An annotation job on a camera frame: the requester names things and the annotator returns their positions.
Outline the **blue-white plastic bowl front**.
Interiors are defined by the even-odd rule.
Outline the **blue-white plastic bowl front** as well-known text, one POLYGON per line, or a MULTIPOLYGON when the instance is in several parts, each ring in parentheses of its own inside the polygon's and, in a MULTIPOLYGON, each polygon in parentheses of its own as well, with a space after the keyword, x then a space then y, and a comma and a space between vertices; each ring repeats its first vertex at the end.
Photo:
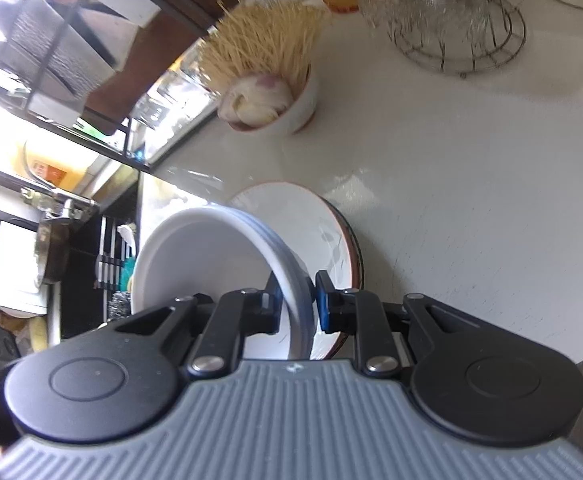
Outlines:
POLYGON ((284 299, 281 314, 282 336, 250 336, 247 356, 265 360, 308 360, 316 332, 313 285, 295 253, 264 222, 247 212, 230 209, 233 226, 264 257, 278 280, 284 299))

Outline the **white ceramic bowl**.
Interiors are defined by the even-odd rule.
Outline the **white ceramic bowl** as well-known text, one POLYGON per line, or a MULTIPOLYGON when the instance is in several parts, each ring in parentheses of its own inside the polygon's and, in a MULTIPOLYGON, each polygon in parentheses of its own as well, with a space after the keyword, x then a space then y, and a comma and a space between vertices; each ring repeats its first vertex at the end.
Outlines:
POLYGON ((228 267, 221 261, 235 236, 228 207, 188 208, 171 216, 145 240, 136 258, 131 292, 133 313, 173 299, 204 294, 214 300, 228 267))

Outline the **white plate leaf pattern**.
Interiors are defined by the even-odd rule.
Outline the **white plate leaf pattern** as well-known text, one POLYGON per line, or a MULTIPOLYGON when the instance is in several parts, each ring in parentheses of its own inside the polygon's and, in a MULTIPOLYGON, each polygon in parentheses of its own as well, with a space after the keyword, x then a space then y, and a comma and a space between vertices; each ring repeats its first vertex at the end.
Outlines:
MULTIPOLYGON (((362 284, 362 257, 353 234, 336 209, 308 188, 290 182, 257 184, 239 192, 229 205, 278 233, 309 275, 325 270, 339 289, 362 284)), ((271 267, 244 237, 234 237, 221 261, 228 267, 222 272, 218 296, 241 287, 266 286, 271 267)))

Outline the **steel pot in sink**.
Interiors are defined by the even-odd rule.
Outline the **steel pot in sink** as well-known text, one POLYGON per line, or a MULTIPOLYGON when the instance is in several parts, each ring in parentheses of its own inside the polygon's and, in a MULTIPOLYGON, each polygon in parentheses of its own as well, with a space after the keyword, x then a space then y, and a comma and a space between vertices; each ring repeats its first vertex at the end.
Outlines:
POLYGON ((42 221, 37 230, 34 255, 37 261, 37 286, 53 285, 65 275, 69 261, 70 229, 67 221, 42 221))

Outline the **tall steel faucet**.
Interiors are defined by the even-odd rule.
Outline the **tall steel faucet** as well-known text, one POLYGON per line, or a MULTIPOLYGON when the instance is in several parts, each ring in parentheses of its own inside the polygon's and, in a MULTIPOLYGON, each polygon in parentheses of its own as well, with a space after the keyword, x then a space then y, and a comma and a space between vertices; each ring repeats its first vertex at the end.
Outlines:
POLYGON ((43 220, 73 222, 89 217, 100 208, 95 200, 37 180, 28 180, 0 170, 0 185, 19 192, 20 200, 41 212, 43 220))

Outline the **orange detergent bottle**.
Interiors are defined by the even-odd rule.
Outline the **orange detergent bottle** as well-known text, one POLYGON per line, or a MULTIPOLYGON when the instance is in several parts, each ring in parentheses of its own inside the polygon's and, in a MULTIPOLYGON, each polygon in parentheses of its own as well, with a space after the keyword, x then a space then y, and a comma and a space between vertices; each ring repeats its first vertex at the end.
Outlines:
POLYGON ((24 169, 57 188, 75 192, 98 154, 72 142, 26 142, 20 150, 24 169))

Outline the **bowl with garlic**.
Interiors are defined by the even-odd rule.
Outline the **bowl with garlic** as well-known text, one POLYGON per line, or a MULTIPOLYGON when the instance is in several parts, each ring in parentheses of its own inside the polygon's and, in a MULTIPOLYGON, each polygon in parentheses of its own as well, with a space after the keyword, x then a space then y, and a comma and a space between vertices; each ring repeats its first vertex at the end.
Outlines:
POLYGON ((250 74, 224 92, 218 117, 232 129, 255 136, 287 136, 312 119, 319 96, 319 81, 311 66, 305 84, 295 96, 290 84, 273 74, 250 74))

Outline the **garlic bulb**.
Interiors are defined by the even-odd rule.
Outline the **garlic bulb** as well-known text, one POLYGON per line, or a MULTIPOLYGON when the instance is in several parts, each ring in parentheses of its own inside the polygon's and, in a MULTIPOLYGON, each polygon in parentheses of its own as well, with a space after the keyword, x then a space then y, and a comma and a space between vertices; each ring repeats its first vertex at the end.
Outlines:
POLYGON ((238 130, 255 130, 275 122, 293 104, 287 82, 271 74, 252 74, 224 92, 218 116, 238 130))

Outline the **dried noodle bundle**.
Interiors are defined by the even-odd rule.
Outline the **dried noodle bundle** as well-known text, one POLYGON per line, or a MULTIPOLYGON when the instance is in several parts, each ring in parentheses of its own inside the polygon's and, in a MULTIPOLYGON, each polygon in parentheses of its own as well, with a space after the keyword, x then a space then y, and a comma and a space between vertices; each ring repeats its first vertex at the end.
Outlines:
POLYGON ((225 10, 200 46, 200 76, 223 94, 251 74, 285 80, 299 96, 309 78, 314 47, 331 13, 300 1, 241 1, 225 10))

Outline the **black dish rack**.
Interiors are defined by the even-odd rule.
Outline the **black dish rack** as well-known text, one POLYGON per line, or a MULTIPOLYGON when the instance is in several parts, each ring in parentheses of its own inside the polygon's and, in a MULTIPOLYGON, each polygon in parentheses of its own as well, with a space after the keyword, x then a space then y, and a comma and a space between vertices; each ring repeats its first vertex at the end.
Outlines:
POLYGON ((154 170, 209 112, 202 88, 179 72, 188 50, 111 136, 82 113, 89 94, 124 68, 139 30, 167 8, 166 0, 0 0, 0 106, 117 162, 154 170))

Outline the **wooden cutting board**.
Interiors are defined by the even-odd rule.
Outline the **wooden cutting board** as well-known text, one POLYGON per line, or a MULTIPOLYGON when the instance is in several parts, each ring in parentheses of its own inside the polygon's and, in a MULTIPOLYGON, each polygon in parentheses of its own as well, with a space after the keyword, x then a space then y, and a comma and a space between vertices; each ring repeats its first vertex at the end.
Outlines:
POLYGON ((130 116, 141 96, 238 0, 166 0, 168 8, 136 34, 128 60, 86 99, 82 118, 106 136, 130 116))

